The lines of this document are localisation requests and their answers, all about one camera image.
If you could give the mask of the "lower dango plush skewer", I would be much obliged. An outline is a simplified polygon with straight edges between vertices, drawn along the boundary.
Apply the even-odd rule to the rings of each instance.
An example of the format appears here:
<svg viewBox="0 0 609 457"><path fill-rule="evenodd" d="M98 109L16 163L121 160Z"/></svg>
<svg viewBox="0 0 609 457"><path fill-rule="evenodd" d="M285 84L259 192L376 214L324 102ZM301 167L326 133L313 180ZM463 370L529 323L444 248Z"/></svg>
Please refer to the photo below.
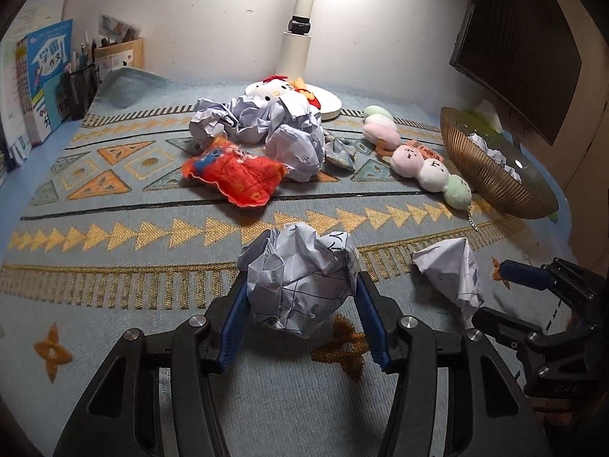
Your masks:
<svg viewBox="0 0 609 457"><path fill-rule="evenodd" d="M472 190L462 177L450 173L438 159L424 159L415 147L398 147L391 156L390 167L399 176L416 179L423 190L441 193L450 208L467 211L472 203Z"/></svg>

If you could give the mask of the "hello kitty plush toy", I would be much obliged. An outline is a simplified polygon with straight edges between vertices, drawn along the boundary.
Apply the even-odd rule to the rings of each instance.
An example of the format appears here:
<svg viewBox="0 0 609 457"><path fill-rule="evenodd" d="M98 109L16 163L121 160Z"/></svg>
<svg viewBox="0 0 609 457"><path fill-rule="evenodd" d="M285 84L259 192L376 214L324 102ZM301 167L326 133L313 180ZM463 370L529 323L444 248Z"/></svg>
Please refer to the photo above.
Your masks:
<svg viewBox="0 0 609 457"><path fill-rule="evenodd" d="M246 87L246 94L250 96L258 96L266 101L273 97L279 97L286 92L297 92L306 97L306 100L316 107L321 109L321 103L317 96L309 89L305 81L301 77L296 77L295 80L290 80L287 75L270 75L264 80L259 80L256 83Z"/></svg>

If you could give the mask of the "amber ribbed glass bowl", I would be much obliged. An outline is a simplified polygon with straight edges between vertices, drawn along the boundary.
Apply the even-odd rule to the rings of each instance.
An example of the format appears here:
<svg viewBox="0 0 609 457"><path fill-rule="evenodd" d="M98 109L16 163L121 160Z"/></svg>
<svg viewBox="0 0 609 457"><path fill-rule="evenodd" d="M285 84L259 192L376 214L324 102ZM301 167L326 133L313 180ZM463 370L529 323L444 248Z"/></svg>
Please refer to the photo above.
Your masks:
<svg viewBox="0 0 609 457"><path fill-rule="evenodd" d="M448 157L462 177L495 209L514 217L535 220L558 211L558 201L547 180L506 137L468 112L444 106L441 134ZM474 144L477 134L487 146L501 152L520 179L513 179L500 164Z"/></svg>

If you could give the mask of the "black mesh pen holder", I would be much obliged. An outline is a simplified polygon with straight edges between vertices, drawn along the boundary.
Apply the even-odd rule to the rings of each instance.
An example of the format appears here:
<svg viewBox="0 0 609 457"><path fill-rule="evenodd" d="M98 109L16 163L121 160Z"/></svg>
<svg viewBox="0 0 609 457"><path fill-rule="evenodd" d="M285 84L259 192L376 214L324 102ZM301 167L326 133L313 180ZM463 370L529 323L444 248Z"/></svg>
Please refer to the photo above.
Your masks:
<svg viewBox="0 0 609 457"><path fill-rule="evenodd" d="M64 73L62 85L67 94L70 119L81 120L97 94L99 80L95 65L90 64L80 70Z"/></svg>

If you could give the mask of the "large paper pile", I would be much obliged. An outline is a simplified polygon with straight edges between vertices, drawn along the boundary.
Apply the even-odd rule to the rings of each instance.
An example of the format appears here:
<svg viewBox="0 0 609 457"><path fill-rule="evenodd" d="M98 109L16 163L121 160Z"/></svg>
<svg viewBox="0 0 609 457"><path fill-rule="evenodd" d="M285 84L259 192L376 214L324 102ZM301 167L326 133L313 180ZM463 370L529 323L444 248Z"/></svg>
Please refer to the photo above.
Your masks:
<svg viewBox="0 0 609 457"><path fill-rule="evenodd" d="M317 176L325 155L321 112L298 92L263 99L242 95L226 103L201 98L189 123L201 147L225 137L238 145L263 144L265 156L287 166L289 179Z"/></svg>

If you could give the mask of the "cardboard pen box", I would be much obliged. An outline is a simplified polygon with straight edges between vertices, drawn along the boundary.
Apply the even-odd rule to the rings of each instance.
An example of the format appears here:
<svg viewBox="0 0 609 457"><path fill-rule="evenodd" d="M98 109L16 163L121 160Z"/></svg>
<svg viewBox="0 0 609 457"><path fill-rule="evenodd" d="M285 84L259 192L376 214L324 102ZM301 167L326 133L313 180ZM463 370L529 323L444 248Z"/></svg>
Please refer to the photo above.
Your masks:
<svg viewBox="0 0 609 457"><path fill-rule="evenodd" d="M145 40L138 38L120 45L109 45L95 51L95 68L103 83L113 70L121 67L145 68Z"/></svg>

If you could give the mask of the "black wall monitor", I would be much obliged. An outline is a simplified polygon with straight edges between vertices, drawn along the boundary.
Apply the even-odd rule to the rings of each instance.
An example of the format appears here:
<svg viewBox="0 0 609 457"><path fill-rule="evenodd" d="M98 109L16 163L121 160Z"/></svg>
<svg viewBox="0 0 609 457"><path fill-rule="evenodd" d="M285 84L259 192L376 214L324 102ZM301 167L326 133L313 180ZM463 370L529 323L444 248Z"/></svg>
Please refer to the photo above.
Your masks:
<svg viewBox="0 0 609 457"><path fill-rule="evenodd" d="M493 91L553 144L581 58L557 0L469 0L450 65Z"/></svg>

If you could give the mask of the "small checked cloth pouch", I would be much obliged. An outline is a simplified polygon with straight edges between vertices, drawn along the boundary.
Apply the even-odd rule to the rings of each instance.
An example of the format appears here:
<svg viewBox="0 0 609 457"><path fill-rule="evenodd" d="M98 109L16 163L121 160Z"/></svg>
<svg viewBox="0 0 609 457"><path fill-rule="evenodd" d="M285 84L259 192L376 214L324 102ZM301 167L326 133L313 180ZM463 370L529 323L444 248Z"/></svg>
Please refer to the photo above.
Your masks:
<svg viewBox="0 0 609 457"><path fill-rule="evenodd" d="M352 145L345 144L344 141L333 135L327 134L324 146L324 161L339 169L354 172L356 150Z"/></svg>

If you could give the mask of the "dango plush skewer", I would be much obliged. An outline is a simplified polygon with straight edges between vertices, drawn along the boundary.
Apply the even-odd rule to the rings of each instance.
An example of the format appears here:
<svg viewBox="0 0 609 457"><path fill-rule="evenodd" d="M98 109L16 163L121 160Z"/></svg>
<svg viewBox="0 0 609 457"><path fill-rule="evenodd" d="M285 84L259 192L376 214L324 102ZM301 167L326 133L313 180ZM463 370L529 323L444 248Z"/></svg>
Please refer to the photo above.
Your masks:
<svg viewBox="0 0 609 457"><path fill-rule="evenodd" d="M383 144L386 151L396 150L402 140L397 132L391 113L378 105L367 106L363 110L362 135L371 144Z"/></svg>
<svg viewBox="0 0 609 457"><path fill-rule="evenodd" d="M424 159L415 147L398 147L391 156L390 167L399 176L416 179L423 190L441 193L450 208L467 211L472 203L472 190L462 177L450 173L438 159Z"/></svg>

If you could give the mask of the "upper dango plush skewer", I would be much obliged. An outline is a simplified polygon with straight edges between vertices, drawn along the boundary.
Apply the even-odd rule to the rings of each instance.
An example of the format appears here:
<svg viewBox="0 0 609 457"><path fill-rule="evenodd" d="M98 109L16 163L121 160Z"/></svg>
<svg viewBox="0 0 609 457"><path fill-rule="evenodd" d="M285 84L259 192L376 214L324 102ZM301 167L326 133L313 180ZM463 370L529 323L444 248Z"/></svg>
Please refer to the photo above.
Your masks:
<svg viewBox="0 0 609 457"><path fill-rule="evenodd" d="M367 106L363 110L362 135L371 144L383 144L386 151L396 150L402 140L397 132L391 113L378 105Z"/></svg>

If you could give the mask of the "crumpled paper in bowl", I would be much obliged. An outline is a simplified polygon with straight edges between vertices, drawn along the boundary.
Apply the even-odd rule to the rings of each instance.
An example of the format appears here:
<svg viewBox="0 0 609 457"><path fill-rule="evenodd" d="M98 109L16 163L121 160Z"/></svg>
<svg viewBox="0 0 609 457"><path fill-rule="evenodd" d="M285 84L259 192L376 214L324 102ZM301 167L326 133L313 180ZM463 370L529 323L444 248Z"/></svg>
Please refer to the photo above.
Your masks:
<svg viewBox="0 0 609 457"><path fill-rule="evenodd" d="M476 146L479 147L479 149L482 150L491 160L493 160L494 163L500 166L503 171L506 171L509 176L512 177L512 179L515 179L515 181L518 183L521 182L520 175L512 166L507 164L507 158L501 151L489 147L484 138L476 133L470 134L467 138L476 144Z"/></svg>

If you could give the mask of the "red snack bag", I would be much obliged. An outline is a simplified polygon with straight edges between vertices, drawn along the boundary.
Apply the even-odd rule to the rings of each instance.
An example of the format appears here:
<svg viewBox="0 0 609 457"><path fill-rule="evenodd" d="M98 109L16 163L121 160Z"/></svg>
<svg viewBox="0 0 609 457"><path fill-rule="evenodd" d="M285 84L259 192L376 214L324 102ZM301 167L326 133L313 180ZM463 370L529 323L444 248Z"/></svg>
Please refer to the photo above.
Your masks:
<svg viewBox="0 0 609 457"><path fill-rule="evenodd" d="M285 164L251 155L223 137L216 138L197 157L182 166L184 179L215 187L239 208L259 208L287 176Z"/></svg>

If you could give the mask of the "blue cover book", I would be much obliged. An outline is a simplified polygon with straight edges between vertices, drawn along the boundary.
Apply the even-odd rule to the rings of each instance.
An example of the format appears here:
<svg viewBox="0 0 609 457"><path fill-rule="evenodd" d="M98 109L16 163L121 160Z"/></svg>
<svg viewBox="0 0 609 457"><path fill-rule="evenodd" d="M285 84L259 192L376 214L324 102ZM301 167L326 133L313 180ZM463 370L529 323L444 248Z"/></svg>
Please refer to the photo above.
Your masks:
<svg viewBox="0 0 609 457"><path fill-rule="evenodd" d="M69 115L62 86L70 64L72 20L28 33L16 45L16 72L27 135L42 144Z"/></svg>

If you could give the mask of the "white paper ball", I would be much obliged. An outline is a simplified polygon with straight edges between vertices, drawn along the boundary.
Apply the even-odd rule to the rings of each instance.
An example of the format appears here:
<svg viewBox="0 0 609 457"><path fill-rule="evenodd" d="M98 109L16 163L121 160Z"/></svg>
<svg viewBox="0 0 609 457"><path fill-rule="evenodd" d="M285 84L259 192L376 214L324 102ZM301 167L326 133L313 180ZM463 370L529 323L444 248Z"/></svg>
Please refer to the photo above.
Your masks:
<svg viewBox="0 0 609 457"><path fill-rule="evenodd" d="M320 235L298 222L263 231L242 248L238 269L254 321L307 339L356 294L362 262L351 233Z"/></svg>

